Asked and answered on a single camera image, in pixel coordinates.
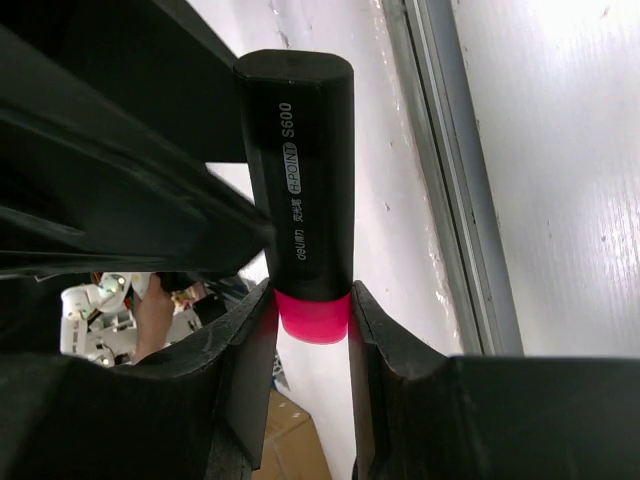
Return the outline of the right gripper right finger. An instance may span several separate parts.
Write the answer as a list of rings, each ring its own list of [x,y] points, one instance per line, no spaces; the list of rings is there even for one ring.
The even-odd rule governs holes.
[[[356,479],[635,479],[635,359],[445,356],[352,288]]]

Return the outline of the pink highlighter black cap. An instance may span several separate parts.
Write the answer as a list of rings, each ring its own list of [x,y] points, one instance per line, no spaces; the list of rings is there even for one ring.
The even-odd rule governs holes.
[[[233,66],[256,207],[284,330],[341,341],[350,318],[355,216],[354,70],[340,56],[259,50]]]

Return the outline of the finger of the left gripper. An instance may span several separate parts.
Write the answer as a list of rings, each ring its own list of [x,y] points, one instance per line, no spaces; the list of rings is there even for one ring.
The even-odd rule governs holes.
[[[1,273],[232,275],[275,236],[208,169],[246,158],[234,54],[185,1],[1,5]]]

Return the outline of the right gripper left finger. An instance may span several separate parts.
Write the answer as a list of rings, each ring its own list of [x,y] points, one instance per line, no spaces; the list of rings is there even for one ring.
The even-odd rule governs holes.
[[[274,292],[136,365],[1,359],[5,479],[247,479],[261,463],[278,329]]]

